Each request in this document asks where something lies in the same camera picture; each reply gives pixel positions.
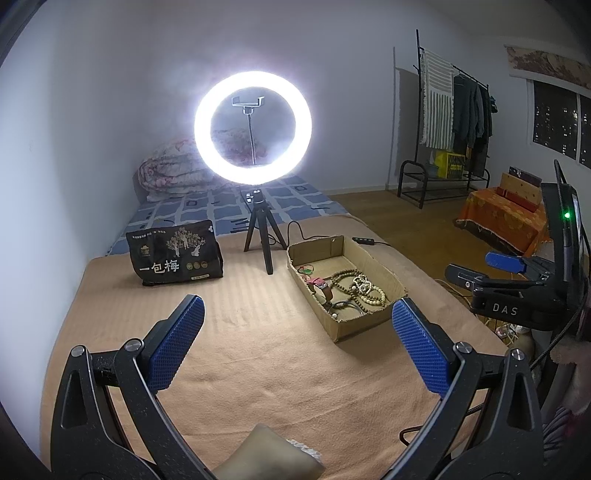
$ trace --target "beige bed cover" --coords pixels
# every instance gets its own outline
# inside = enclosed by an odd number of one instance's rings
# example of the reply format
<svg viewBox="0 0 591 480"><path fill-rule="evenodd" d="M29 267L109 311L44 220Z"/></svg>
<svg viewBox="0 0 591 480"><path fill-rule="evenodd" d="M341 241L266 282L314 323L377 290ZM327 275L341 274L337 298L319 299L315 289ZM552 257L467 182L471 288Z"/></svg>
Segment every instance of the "beige bed cover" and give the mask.
<svg viewBox="0 0 591 480"><path fill-rule="evenodd" d="M301 222L304 234L378 237L350 216ZM292 241L301 238L297 227ZM421 424L438 395L426 390L386 322L334 344L290 277L286 253L273 251L268 276L257 241L243 252L244 233L220 237L224 278L143 287L128 255L87 266L47 370L41 408L43 460L49 464L51 418L72 347L118 349L143 337L186 294L201 296L206 321L171 387L158 394L191 448L210 468L224 461L259 422L322 454L323 479L374 480L400 455L398 432ZM371 254L401 279L410 297L454 341L503 354L505 345L395 249ZM136 453L149 458L119 392L113 400Z"/></svg>

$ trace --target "white striped scarf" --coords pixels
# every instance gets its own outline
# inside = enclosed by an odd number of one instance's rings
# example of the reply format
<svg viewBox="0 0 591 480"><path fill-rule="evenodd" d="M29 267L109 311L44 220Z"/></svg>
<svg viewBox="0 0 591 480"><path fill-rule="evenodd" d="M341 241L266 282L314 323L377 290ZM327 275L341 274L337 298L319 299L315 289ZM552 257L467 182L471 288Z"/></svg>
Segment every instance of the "white striped scarf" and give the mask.
<svg viewBox="0 0 591 480"><path fill-rule="evenodd" d="M423 138L426 147L453 147L453 77L451 63L425 50L421 55L423 75Z"/></svg>

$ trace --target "blue checkered bed sheet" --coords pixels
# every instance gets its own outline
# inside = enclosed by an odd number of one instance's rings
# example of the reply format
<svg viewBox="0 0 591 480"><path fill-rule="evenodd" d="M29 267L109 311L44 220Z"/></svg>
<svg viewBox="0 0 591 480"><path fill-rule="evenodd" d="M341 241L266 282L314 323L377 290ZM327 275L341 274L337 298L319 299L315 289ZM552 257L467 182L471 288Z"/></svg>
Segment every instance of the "blue checkered bed sheet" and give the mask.
<svg viewBox="0 0 591 480"><path fill-rule="evenodd" d="M242 195L248 187L224 187L218 190L188 193L183 197L143 203L135 212L108 255L126 254L127 232L160 226L182 225L210 219L215 234L227 235L248 229L250 212ZM278 224L291 220L347 214L347 210L299 177L266 183L261 187Z"/></svg>

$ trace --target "ring light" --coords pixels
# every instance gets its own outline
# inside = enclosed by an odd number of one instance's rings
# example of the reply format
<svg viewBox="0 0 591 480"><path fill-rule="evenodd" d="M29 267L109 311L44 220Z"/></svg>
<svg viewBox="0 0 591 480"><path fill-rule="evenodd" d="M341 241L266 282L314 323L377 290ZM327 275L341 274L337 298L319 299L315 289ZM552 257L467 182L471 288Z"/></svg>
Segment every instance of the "ring light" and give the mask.
<svg viewBox="0 0 591 480"><path fill-rule="evenodd" d="M263 87L281 95L295 117L295 135L287 150L269 165L238 167L225 160L212 141L212 119L220 103L233 92ZM195 114L195 143L203 161L221 177L248 185L260 185L289 173L303 158L312 135L312 117L306 99L287 80L266 72L243 72L221 81L203 98Z"/></svg>

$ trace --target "black snack bag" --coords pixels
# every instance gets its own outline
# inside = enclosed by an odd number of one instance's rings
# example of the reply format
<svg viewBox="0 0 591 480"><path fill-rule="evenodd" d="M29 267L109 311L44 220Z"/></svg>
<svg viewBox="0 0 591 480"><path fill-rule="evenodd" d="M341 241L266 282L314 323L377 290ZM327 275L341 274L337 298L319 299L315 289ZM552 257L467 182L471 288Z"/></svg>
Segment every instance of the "black snack bag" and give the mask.
<svg viewBox="0 0 591 480"><path fill-rule="evenodd" d="M145 286L223 277L211 220L126 234L135 272Z"/></svg>

